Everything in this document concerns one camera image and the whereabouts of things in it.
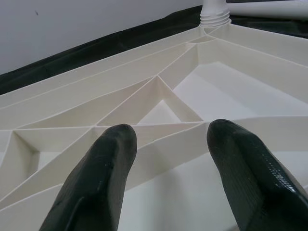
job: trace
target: black fabric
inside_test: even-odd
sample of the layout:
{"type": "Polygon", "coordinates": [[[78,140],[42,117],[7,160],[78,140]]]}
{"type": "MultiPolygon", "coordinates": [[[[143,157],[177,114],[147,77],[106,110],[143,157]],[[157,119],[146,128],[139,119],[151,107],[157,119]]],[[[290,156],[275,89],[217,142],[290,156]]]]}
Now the black fabric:
{"type": "MultiPolygon", "coordinates": [[[[175,12],[163,19],[88,42],[33,64],[0,75],[0,94],[50,78],[111,55],[195,28],[202,6],[175,12]]],[[[308,38],[308,23],[290,20],[231,16],[232,23],[308,38]]]]}

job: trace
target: white wall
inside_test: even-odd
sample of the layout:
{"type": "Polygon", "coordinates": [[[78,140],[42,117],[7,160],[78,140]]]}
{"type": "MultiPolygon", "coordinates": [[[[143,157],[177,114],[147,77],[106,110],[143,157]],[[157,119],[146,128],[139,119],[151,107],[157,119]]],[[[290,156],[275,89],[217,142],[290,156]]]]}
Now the white wall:
{"type": "Polygon", "coordinates": [[[0,74],[202,0],[1,0],[0,74]]]}

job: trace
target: white 3d printed structure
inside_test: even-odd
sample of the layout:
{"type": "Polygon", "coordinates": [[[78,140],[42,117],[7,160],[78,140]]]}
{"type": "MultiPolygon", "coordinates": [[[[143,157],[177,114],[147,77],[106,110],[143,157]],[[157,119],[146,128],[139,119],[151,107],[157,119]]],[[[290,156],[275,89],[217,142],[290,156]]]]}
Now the white 3d printed structure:
{"type": "Polygon", "coordinates": [[[37,231],[61,184],[108,126],[138,152],[119,231],[236,226],[207,125],[258,135],[308,189],[308,41],[230,24],[205,0],[201,26],[0,96],[1,231],[37,231]]]}

